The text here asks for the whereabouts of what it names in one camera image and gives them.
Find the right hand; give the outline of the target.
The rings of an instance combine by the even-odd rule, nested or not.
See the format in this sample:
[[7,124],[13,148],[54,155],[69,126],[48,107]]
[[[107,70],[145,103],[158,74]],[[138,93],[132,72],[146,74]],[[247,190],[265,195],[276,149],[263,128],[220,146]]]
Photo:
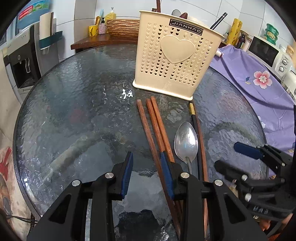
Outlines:
[[282,221],[273,221],[273,220],[260,218],[259,226],[269,239],[276,238],[277,236],[279,236],[282,230],[287,226],[292,216],[293,214],[291,213]]

